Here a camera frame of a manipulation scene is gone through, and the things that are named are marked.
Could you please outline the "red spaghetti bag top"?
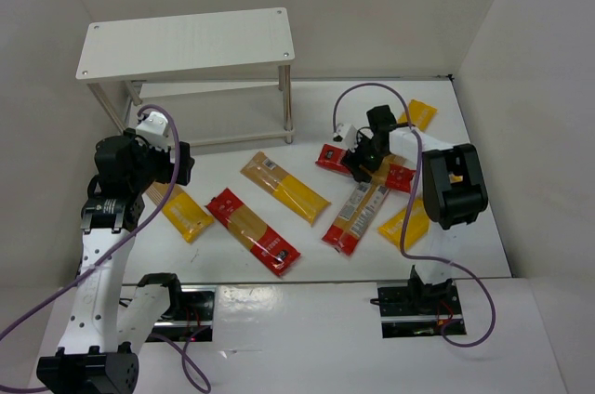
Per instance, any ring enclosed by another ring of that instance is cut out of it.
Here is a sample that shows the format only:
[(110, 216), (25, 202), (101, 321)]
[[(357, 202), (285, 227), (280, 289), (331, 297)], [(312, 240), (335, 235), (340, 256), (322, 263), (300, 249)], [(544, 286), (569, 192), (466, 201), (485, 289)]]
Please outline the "red spaghetti bag top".
[[(324, 144), (315, 163), (322, 169), (352, 177), (352, 172), (341, 162), (348, 151), (339, 147)], [(415, 176), (415, 171), (401, 165), (401, 158), (389, 155), (383, 159), (379, 169), (370, 173), (363, 169), (363, 182), (374, 183), (390, 190), (409, 193)]]

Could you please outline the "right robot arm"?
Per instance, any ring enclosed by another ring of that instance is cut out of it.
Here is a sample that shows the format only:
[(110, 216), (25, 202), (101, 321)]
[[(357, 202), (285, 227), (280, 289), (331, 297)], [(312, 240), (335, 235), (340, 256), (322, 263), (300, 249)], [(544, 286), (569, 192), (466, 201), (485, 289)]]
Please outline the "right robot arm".
[(458, 231), (475, 222), (488, 205), (476, 148), (427, 135), (421, 123), (423, 109), (413, 100), (396, 117), (389, 106), (381, 105), (367, 112), (368, 124), (362, 130), (333, 124), (334, 139), (348, 147), (342, 163), (356, 181), (371, 181), (392, 155), (416, 167), (410, 200), (393, 229), (400, 253), (414, 263), (407, 290), (417, 309), (451, 295), (451, 274), (458, 266), (454, 260)]

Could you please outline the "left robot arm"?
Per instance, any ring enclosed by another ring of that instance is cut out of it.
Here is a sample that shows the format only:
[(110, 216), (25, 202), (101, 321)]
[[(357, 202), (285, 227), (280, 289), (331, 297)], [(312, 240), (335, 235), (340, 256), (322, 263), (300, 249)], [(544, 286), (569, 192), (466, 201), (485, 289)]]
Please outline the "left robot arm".
[(157, 319), (179, 309), (173, 273), (141, 278), (127, 307), (120, 304), (126, 263), (153, 183), (168, 190), (189, 183), (194, 160), (181, 142), (150, 139), (128, 128), (101, 140), (97, 173), (81, 211), (82, 280), (54, 355), (39, 359), (36, 376), (53, 393), (131, 393), (139, 380), (139, 353)]

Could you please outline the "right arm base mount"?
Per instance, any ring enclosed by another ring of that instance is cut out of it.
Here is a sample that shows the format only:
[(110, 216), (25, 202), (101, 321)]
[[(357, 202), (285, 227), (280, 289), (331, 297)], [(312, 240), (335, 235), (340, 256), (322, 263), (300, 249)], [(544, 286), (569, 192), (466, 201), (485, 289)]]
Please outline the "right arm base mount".
[(467, 334), (455, 285), (446, 295), (417, 305), (405, 285), (380, 285), (369, 303), (379, 311), (385, 339), (440, 336), (444, 325), (447, 335)]

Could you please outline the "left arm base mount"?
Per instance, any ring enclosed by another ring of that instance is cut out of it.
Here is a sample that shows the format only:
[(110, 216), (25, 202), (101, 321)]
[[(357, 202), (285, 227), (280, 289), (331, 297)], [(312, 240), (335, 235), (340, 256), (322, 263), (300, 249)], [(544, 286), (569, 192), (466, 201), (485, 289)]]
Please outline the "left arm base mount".
[(215, 316), (216, 287), (207, 285), (183, 285), (180, 293), (180, 308), (159, 319), (152, 328), (153, 335), (162, 335), (183, 344), (211, 342)]

